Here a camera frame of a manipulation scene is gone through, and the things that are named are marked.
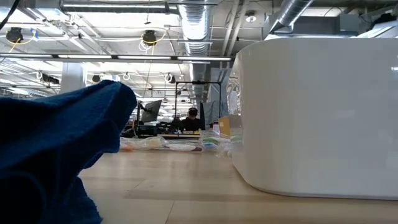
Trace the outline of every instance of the dark blue cloth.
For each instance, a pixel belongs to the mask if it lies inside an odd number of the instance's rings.
[[[100,223],[77,175],[118,152],[136,106],[133,91],[112,81],[38,100],[0,98],[1,223]]]

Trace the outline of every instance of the person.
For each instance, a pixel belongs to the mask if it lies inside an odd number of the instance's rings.
[[[198,131],[201,128],[201,123],[200,119],[198,119],[197,116],[198,116],[198,109],[189,108],[187,118],[181,121],[181,130]]]

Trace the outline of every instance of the ventilation duct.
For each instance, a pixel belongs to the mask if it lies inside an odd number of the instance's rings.
[[[185,40],[208,40],[208,30],[210,27],[210,7],[201,5],[179,5],[181,15],[182,30]],[[189,56],[207,56],[208,44],[205,43],[186,43],[185,49]],[[190,64],[190,78],[192,81],[209,81],[210,76],[206,76],[207,66],[205,64]],[[203,85],[193,86],[194,101],[204,101]]]
[[[269,24],[267,34],[283,27],[290,27],[311,5],[314,0],[285,0],[283,1],[276,19]]]

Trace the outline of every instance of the desk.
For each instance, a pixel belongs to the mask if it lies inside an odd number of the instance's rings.
[[[398,202],[267,194],[209,153],[106,153],[79,176],[103,224],[398,223]]]

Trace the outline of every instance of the ceiling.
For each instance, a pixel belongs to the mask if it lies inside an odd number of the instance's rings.
[[[336,17],[347,8],[372,10],[375,7],[383,7],[391,4],[392,1],[337,1],[337,0],[315,0],[303,16],[327,16]],[[277,12],[281,1],[251,1],[248,10],[255,12],[256,20],[247,22],[243,20],[239,30],[239,41],[236,41],[232,55],[245,46],[262,40],[262,27],[266,15]],[[212,7],[210,40],[213,42],[210,47],[209,56],[220,56],[223,41],[228,26],[228,17],[233,6],[232,0],[219,1],[217,6]],[[8,9],[0,7],[0,21],[4,19]],[[132,13],[113,13],[113,12],[69,12],[68,19],[56,19],[62,21],[62,29],[57,26],[49,25],[41,20],[33,18],[23,13],[23,10],[17,10],[9,19],[8,24],[0,30],[0,52],[10,52],[13,44],[5,38],[6,32],[11,27],[22,27],[24,41],[27,42],[33,36],[31,29],[38,33],[38,37],[27,44],[16,45],[13,53],[42,53],[42,54],[115,54],[115,55],[184,55],[185,46],[178,40],[183,39],[181,22],[178,15],[175,14],[132,14]],[[80,30],[72,25],[76,22]],[[62,30],[67,30],[68,37],[65,37]],[[152,49],[140,50],[141,35],[145,30],[155,30],[159,39],[163,37]],[[79,39],[79,32],[85,32],[90,35],[94,42],[89,39]],[[10,58],[0,58],[0,85],[16,83],[16,85],[48,85],[37,79],[37,72],[46,73],[62,81],[62,62],[38,62],[28,60],[13,60]],[[115,63],[115,62],[93,62],[85,63],[87,71],[88,85],[93,75],[118,75],[120,81],[124,84],[136,88],[138,96],[145,97],[173,97],[175,94],[175,85],[165,81],[164,76],[168,73],[174,75],[177,80],[190,81],[189,64],[164,64],[164,63]],[[59,85],[52,85],[53,89],[36,89],[42,96],[50,96],[59,92]],[[14,96],[23,96],[23,91],[13,91],[2,89],[0,93]],[[189,101],[190,92],[183,91],[182,97]],[[179,113],[185,113],[188,109],[188,103],[179,103],[183,108]],[[174,109],[170,105],[167,107],[169,113]]]

